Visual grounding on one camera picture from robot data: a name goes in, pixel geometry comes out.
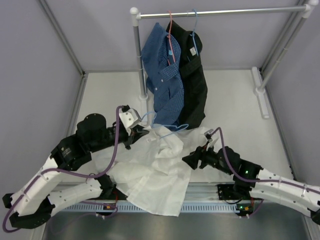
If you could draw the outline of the white shirt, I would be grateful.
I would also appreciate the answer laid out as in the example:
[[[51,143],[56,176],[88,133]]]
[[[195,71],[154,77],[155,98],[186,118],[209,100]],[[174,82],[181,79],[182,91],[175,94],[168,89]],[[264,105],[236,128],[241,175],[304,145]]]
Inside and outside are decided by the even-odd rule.
[[[145,130],[148,134],[129,150],[118,145],[107,174],[133,205],[154,215],[177,217],[192,174],[182,158],[207,142],[208,128],[176,133],[164,126],[147,126]]]

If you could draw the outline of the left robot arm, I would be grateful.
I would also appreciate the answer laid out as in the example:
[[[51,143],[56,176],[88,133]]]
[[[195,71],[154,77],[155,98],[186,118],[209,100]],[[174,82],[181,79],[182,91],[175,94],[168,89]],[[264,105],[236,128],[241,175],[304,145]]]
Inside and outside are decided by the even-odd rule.
[[[131,145],[149,133],[140,125],[134,109],[116,113],[116,121],[107,126],[106,118],[89,114],[77,124],[76,132],[62,139],[52,150],[38,173],[19,191],[7,193],[2,201],[8,209],[2,228],[6,233],[35,229],[61,210],[86,200],[106,200],[115,191],[107,172],[85,175],[80,167],[92,160],[92,154],[110,147]]]

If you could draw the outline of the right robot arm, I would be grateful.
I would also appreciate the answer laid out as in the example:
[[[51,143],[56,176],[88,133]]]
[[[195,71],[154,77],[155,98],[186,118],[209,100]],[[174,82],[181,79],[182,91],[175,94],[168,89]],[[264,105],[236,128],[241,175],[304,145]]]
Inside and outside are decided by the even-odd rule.
[[[233,176],[233,194],[251,197],[294,209],[320,224],[320,188],[282,177],[262,166],[244,160],[226,146],[218,152],[213,147],[199,146],[182,160],[193,170],[210,166]]]

